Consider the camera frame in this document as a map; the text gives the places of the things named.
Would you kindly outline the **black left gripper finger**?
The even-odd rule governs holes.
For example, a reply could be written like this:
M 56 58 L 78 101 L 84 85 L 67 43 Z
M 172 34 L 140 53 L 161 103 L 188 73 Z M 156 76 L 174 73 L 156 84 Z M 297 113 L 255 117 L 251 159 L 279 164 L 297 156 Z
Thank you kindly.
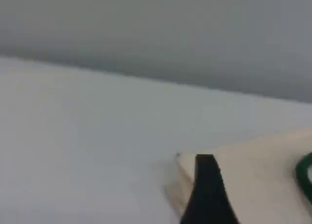
M 238 224 L 221 170 L 211 154 L 195 157 L 195 181 L 181 224 Z

